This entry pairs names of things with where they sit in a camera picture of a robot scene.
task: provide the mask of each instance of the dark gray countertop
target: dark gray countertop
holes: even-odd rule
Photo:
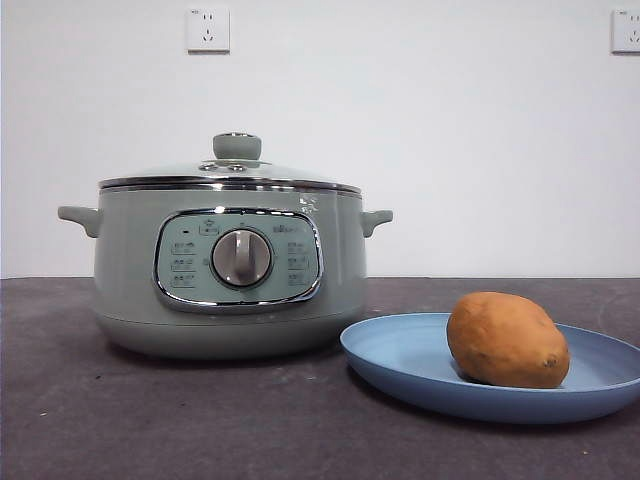
[[[177,362],[110,345],[89,279],[2,282],[2,478],[631,479],[640,402],[598,420],[490,424],[396,401],[337,343],[284,358]],[[640,279],[369,280],[367,317],[517,293],[554,320],[640,345]]]

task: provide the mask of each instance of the lid handle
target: lid handle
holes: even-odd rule
[[[213,153],[219,160],[258,160],[262,140],[248,133],[230,132],[213,137]]]

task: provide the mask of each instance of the wall socket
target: wall socket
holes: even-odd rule
[[[227,7],[192,7],[186,20],[189,53],[229,53]]]
[[[611,51],[640,53],[640,9],[612,12]]]

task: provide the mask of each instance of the blue plate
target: blue plate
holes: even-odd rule
[[[508,423],[565,423],[601,417],[640,396],[640,349],[581,328],[558,325],[571,367],[555,389],[465,380],[447,345],[448,313],[372,318],[340,341],[353,369],[405,402],[458,417]]]

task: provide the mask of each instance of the stainless steel rim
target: stainless steel rim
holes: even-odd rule
[[[162,182],[154,182],[154,179],[162,179]],[[337,183],[302,180],[265,181],[264,179],[258,178],[213,179],[206,177],[135,177],[104,180],[100,182],[99,186],[100,193],[128,192],[136,190],[249,190],[264,192],[337,193],[338,195],[362,198],[361,190],[357,187]]]

